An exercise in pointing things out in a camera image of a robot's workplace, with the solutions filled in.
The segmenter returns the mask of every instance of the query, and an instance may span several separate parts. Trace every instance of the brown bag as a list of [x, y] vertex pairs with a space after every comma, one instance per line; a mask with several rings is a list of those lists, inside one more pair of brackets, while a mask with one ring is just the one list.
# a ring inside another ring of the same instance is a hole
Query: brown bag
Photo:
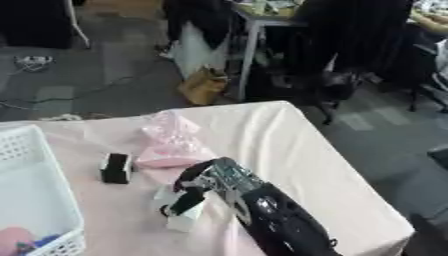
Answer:
[[227, 75], [206, 67], [191, 74], [178, 90], [195, 105], [210, 105], [227, 86]]

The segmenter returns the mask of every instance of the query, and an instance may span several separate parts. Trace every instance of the pink cloth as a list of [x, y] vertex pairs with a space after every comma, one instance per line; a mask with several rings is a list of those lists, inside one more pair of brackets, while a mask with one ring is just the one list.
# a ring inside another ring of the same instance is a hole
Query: pink cloth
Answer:
[[141, 168], [187, 167], [215, 158], [195, 133], [200, 127], [174, 111], [151, 115], [142, 131], [148, 136], [148, 147], [136, 160]]
[[18, 227], [0, 230], [0, 256], [16, 256], [19, 242], [33, 244], [33, 235], [28, 230]]
[[[234, 158], [285, 191], [337, 238], [344, 256], [395, 256], [413, 233], [325, 140], [285, 102], [176, 110], [202, 127], [198, 138], [218, 156]], [[181, 169], [134, 173], [131, 184], [105, 185], [98, 166], [105, 154], [138, 154], [148, 117], [86, 122], [37, 122], [47, 135], [85, 217], [85, 256], [263, 255], [228, 207], [210, 193], [192, 233], [165, 228], [151, 211], [161, 184]], [[5, 126], [23, 125], [7, 123]]]

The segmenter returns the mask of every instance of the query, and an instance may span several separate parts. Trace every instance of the pink tablecloth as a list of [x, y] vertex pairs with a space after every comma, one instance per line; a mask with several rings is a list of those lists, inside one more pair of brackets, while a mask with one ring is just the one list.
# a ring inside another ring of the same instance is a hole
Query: pink tablecloth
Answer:
[[[201, 125], [200, 139], [271, 181], [339, 240], [345, 255], [398, 255], [412, 235], [387, 204], [293, 106], [284, 102], [181, 109]], [[88, 256], [263, 255], [216, 195], [208, 195], [190, 234], [166, 230], [150, 210], [155, 190], [180, 170], [144, 170], [130, 185], [99, 181], [108, 152], [138, 154], [147, 117], [38, 122], [67, 175], [85, 218]]]

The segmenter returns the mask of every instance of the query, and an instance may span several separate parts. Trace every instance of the robotic hand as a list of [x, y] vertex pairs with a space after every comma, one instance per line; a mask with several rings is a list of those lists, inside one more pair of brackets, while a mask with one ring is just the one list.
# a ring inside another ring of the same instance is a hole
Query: robotic hand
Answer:
[[230, 158], [186, 169], [174, 183], [182, 193], [172, 205], [160, 208], [166, 217], [178, 216], [216, 192], [232, 208], [240, 223], [269, 256], [336, 256], [336, 240], [295, 201], [271, 183]]

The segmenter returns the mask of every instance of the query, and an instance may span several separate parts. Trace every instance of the white plastic basket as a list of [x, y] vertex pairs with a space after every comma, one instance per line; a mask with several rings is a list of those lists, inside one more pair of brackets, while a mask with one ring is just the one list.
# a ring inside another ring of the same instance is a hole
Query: white plastic basket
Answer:
[[0, 132], [0, 230], [22, 227], [57, 240], [29, 256], [74, 256], [85, 249], [84, 221], [43, 132], [35, 125]]

